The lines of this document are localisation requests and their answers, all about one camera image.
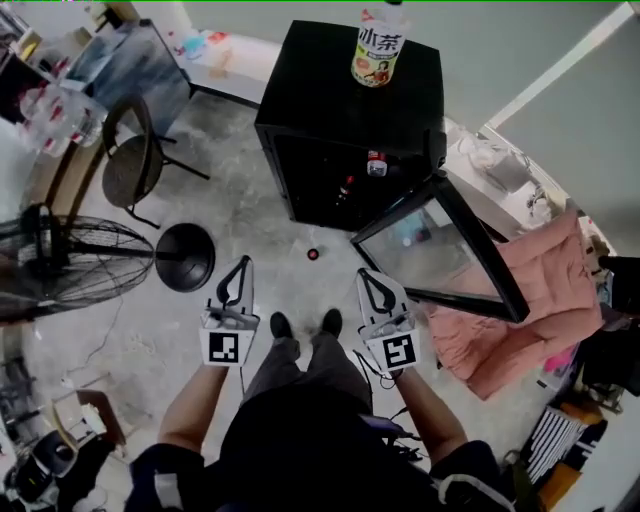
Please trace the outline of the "person's right black shoe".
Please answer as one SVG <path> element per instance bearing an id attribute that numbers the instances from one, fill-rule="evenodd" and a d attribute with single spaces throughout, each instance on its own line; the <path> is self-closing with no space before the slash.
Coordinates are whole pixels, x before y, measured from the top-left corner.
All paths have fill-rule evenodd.
<path id="1" fill-rule="evenodd" d="M 323 317 L 321 330 L 338 338 L 343 327 L 343 317 L 339 309 L 329 309 Z"/>

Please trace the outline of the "pack of clear water bottles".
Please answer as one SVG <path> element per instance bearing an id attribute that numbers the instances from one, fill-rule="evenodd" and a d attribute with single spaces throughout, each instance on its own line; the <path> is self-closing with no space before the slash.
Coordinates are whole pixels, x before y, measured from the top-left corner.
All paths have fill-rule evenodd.
<path id="1" fill-rule="evenodd" d="M 30 148 L 61 156 L 70 143 L 88 147 L 101 136 L 106 109 L 80 91 L 48 84 L 20 98 L 18 133 Z"/>

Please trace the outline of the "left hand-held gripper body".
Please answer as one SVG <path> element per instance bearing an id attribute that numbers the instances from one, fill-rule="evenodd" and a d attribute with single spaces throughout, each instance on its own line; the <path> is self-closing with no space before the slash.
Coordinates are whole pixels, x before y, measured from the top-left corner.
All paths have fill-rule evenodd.
<path id="1" fill-rule="evenodd" d="M 242 367 L 257 333 L 260 318 L 221 308 L 207 308 L 200 316 L 199 340 L 203 363 Z"/>

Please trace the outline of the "yellow label tea bottle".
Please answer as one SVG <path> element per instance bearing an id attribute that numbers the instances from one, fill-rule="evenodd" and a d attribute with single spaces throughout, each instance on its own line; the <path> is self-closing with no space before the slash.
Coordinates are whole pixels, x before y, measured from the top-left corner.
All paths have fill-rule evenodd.
<path id="1" fill-rule="evenodd" d="M 403 0 L 384 0 L 363 8 L 355 52 L 351 63 L 353 78 L 369 88 L 389 83 L 409 30 Z"/>

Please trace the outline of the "person's left black shoe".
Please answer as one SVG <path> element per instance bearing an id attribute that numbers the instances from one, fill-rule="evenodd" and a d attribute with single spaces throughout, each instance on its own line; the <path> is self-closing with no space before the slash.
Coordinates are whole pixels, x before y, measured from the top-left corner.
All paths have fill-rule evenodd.
<path id="1" fill-rule="evenodd" d="M 293 338 L 293 331 L 289 320 L 282 312 L 275 312 L 270 317 L 270 331 L 275 340 Z"/>

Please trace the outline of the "black round seat chair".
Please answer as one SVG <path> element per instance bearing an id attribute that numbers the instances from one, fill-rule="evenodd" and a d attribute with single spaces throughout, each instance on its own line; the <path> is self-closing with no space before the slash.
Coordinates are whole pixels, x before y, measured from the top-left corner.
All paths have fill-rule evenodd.
<path id="1" fill-rule="evenodd" d="M 135 116 L 141 132 L 119 143 L 116 140 L 118 126 L 129 113 Z M 148 106 L 138 94 L 121 97 L 103 122 L 102 146 L 107 157 L 102 177 L 105 198 L 134 220 L 156 230 L 160 226 L 137 215 L 135 208 L 155 188 L 164 167 L 174 165 L 201 179 L 210 178 L 167 155 L 163 147 L 165 143 L 175 145 L 177 140 L 156 132 Z"/>

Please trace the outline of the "person's left leg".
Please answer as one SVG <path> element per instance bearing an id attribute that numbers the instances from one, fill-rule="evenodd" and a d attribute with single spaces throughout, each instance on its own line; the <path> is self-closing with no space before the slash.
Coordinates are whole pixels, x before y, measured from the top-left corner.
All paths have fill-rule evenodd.
<path id="1" fill-rule="evenodd" d="M 297 365 L 300 344 L 291 337 L 275 339 L 244 393 L 242 403 L 256 396 L 296 382 L 303 372 Z"/>

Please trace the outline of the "white low ledge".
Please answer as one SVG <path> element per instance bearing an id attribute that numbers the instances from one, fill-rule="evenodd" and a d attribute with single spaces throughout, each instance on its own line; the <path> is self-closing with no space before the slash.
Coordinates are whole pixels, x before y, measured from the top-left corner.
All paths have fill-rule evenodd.
<path id="1" fill-rule="evenodd" d="M 196 89 L 260 104 L 282 45 L 212 30 L 168 34 L 168 44 Z"/>

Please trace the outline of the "clear plastic bag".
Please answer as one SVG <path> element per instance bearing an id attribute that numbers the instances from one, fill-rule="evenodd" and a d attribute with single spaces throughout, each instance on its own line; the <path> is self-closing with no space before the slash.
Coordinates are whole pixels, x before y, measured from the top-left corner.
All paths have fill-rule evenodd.
<path id="1" fill-rule="evenodd" d="M 503 193 L 515 193 L 532 179 L 529 159 L 514 149 L 473 135 L 462 137 L 456 148 L 477 174 Z"/>

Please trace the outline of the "person's right leg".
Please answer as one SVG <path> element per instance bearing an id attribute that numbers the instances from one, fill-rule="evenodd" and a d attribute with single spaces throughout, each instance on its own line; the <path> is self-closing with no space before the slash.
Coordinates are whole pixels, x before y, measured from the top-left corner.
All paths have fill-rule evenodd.
<path id="1" fill-rule="evenodd" d="M 321 330 L 313 336 L 311 344 L 312 357 L 304 372 L 303 381 L 348 395 L 361 404 L 364 412 L 371 413 L 373 407 L 370 386 L 347 357 L 337 337 Z"/>

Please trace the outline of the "person's left forearm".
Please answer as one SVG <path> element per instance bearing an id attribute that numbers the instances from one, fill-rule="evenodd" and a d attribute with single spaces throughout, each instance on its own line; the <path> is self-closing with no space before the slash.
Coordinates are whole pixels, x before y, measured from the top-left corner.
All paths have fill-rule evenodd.
<path id="1" fill-rule="evenodd" d="M 204 364 L 196 370 L 167 409 L 158 443 L 201 452 L 228 370 Z"/>

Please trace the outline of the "clear plastic toy bin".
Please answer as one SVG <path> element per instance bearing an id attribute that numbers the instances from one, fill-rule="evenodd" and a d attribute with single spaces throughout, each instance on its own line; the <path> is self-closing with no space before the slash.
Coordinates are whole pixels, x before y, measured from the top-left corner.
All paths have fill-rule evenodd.
<path id="1" fill-rule="evenodd" d="M 538 373 L 537 384 L 554 392 L 563 390 L 572 375 L 579 348 L 577 343 L 548 358 Z"/>

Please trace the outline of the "black mini fridge cabinet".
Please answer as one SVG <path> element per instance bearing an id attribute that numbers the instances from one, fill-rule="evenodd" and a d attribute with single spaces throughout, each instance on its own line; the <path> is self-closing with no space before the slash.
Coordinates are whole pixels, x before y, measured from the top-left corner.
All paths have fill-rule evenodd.
<path id="1" fill-rule="evenodd" d="M 356 28 L 295 20 L 262 98 L 255 129 L 291 220 L 359 231 L 422 183 L 446 156 L 440 53 L 405 42 L 389 84 L 351 74 Z M 367 173 L 369 150 L 385 177 Z M 348 204 L 335 204 L 355 177 Z"/>

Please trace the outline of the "pink cushioned chair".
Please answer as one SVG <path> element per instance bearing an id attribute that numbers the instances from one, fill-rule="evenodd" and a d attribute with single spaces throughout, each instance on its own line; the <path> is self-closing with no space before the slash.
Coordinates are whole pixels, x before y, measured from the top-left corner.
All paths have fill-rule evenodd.
<path id="1" fill-rule="evenodd" d="M 497 250 L 528 304 L 524 321 L 443 306 L 426 309 L 438 361 L 482 400 L 603 324 L 576 211 L 567 210 Z"/>

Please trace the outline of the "person's right forearm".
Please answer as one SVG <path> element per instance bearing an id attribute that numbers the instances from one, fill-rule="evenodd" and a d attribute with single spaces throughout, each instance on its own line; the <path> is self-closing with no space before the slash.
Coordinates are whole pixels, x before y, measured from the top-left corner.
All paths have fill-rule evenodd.
<path id="1" fill-rule="evenodd" d="M 468 442 L 458 418 L 413 367 L 399 370 L 393 375 L 433 464 Z"/>

